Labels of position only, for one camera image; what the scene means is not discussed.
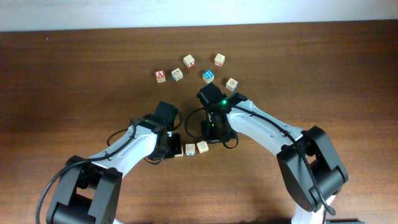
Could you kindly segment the yellow wooden block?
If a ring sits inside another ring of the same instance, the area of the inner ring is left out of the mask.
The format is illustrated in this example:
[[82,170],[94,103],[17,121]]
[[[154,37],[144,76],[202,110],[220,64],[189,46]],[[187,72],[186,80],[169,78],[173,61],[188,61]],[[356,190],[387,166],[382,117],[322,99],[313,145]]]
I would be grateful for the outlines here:
[[179,151],[175,154],[175,157],[182,157],[184,155],[183,146],[179,149]]

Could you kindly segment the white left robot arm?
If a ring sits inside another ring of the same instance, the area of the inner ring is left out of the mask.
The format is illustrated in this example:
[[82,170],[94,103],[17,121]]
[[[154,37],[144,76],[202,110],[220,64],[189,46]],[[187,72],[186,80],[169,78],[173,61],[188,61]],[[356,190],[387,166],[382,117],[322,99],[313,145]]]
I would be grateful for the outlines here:
[[57,184],[46,214],[47,223],[117,223],[121,182],[142,159],[153,165],[181,148],[175,119],[179,110],[161,101],[152,114],[132,120],[123,136],[85,159],[72,156],[46,186]]

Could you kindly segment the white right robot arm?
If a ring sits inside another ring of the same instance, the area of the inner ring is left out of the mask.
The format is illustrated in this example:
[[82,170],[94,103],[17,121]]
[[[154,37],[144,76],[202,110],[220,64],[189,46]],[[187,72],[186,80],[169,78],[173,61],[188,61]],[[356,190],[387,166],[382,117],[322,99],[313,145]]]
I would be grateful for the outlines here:
[[244,134],[276,156],[285,187],[296,203],[292,223],[326,223],[335,215],[332,201],[348,181],[348,172],[327,133],[288,125],[260,110],[240,93],[227,96],[214,84],[197,98],[206,112],[203,140],[222,143]]

